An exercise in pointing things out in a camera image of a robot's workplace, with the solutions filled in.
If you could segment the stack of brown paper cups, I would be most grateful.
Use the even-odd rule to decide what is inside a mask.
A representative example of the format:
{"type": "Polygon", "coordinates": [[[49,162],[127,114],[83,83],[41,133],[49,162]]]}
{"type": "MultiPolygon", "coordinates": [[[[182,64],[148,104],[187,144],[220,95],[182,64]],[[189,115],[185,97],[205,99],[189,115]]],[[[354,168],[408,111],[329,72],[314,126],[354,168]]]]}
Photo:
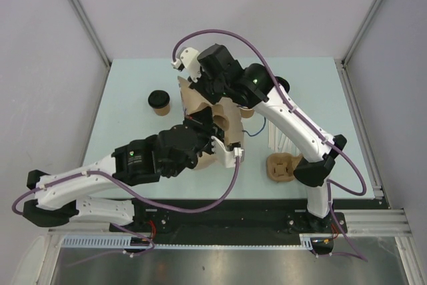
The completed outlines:
{"type": "Polygon", "coordinates": [[[240,115],[244,119],[249,119],[254,115],[254,110],[247,107],[239,107],[240,115]]]}

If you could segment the blue checkered paper bag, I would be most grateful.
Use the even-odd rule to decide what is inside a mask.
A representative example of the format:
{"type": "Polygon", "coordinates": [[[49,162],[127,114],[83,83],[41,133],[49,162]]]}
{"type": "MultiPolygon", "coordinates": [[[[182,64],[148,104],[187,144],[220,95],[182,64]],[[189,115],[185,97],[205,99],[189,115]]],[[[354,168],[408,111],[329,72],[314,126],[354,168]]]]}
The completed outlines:
{"type": "MultiPolygon", "coordinates": [[[[214,115],[222,115],[229,121],[229,129],[225,131],[224,143],[242,142],[244,146],[244,127],[239,107],[230,98],[223,97],[218,103],[211,104],[207,99],[202,97],[196,90],[189,87],[190,82],[182,77],[178,77],[178,84],[181,94],[184,115],[199,111],[210,106],[214,115]]],[[[212,152],[202,152],[198,158],[196,170],[202,170],[218,162],[212,152]]]]}

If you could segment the single brown paper cup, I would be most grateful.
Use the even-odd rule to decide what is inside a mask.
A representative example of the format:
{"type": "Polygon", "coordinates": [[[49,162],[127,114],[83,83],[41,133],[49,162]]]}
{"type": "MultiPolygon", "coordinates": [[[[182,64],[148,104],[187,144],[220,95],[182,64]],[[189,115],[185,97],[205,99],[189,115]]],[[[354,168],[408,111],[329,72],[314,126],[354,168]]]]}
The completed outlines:
{"type": "Polygon", "coordinates": [[[166,116],[170,112],[170,104],[167,104],[163,107],[154,108],[153,110],[158,116],[166,116]]]}

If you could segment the white wrapped straw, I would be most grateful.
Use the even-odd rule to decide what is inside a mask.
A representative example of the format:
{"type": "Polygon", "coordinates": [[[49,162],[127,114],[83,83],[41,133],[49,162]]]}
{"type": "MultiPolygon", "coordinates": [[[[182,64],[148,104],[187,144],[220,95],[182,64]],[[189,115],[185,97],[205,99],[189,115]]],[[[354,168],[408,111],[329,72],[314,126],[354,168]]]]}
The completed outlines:
{"type": "Polygon", "coordinates": [[[277,127],[274,128],[273,139],[274,139],[274,144],[273,144],[274,151],[278,153],[280,151],[280,148],[282,147],[281,145],[282,132],[277,127]]]}
{"type": "Polygon", "coordinates": [[[272,122],[268,121],[268,147],[270,149],[274,148],[274,125],[272,122]]]}
{"type": "Polygon", "coordinates": [[[282,134],[281,138],[280,138],[280,143],[278,145],[278,150],[281,152],[289,152],[290,148],[291,148],[291,141],[290,139],[285,136],[284,134],[282,134]]]}

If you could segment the brown cardboard cup carrier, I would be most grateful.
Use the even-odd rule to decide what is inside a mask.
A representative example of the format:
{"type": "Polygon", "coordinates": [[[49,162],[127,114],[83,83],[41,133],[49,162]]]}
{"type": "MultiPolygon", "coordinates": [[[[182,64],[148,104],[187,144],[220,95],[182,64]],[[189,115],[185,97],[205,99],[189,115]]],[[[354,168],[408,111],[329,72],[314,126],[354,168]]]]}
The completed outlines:
{"type": "Polygon", "coordinates": [[[289,153],[274,153],[267,157],[266,172],[274,182],[291,182],[295,180],[294,170],[303,155],[294,156],[289,153]]]}

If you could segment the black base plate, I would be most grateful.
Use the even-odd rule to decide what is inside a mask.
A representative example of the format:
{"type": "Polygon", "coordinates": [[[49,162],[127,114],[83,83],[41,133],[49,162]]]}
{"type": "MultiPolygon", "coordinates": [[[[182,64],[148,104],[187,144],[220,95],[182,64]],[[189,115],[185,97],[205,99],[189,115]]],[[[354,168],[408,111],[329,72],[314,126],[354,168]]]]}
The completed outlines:
{"type": "Polygon", "coordinates": [[[343,210],[385,210],[379,200],[338,200],[334,214],[317,218],[306,209],[307,200],[225,200],[220,205],[200,213],[186,214],[149,206],[132,200],[135,214],[123,227],[132,232],[170,234],[184,227],[262,228],[287,234],[330,233],[346,229],[343,210]]]}

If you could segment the black cup lid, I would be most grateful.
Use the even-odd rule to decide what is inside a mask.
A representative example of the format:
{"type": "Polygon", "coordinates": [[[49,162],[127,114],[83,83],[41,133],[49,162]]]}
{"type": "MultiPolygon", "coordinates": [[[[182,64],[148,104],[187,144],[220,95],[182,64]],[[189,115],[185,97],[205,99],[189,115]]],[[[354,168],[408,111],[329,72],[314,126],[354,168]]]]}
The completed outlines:
{"type": "Polygon", "coordinates": [[[147,102],[151,108],[154,108],[154,109],[165,108],[170,103],[170,96],[168,92],[157,89],[152,91],[149,94],[147,102]]]}

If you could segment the stack of black lids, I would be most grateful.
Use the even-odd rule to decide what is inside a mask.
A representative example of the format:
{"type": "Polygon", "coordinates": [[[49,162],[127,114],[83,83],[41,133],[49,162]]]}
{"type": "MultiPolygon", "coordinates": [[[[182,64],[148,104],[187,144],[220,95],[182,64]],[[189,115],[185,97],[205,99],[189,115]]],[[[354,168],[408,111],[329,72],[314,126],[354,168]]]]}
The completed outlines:
{"type": "Polygon", "coordinates": [[[279,85],[281,85],[284,88],[286,93],[290,92],[290,84],[286,79],[280,76],[276,76],[276,81],[279,85]]]}

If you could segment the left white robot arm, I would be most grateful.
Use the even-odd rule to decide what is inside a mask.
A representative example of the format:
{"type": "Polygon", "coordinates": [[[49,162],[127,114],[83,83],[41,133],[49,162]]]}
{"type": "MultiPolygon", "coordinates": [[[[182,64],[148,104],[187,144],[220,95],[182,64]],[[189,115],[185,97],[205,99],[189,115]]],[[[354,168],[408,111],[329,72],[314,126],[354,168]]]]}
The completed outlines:
{"type": "Polygon", "coordinates": [[[39,227],[58,227],[72,220],[107,222],[138,232],[147,225],[147,214],[131,200],[92,197],[93,193],[158,182],[194,169],[202,156],[211,155],[226,168],[238,152],[225,145],[225,133],[214,122],[211,108],[186,115],[181,124],[145,139],[118,147],[90,165],[50,175],[33,170],[27,187],[34,197],[20,215],[39,227]]]}

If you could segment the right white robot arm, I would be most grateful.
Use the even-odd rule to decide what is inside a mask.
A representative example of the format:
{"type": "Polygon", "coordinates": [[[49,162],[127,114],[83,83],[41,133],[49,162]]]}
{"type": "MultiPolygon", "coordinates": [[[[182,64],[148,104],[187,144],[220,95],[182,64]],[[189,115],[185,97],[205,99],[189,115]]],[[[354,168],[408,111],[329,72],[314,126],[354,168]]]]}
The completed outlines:
{"type": "Polygon", "coordinates": [[[315,232],[329,228],[326,179],[336,163],[334,148],[342,150],[346,138],[315,134],[317,125],[290,99],[282,78],[260,63],[242,67],[224,45],[214,44],[202,52],[187,48],[178,57],[189,73],[190,87],[211,104],[225,97],[253,109],[294,143],[302,154],[294,177],[306,187],[308,225],[315,232]]]}

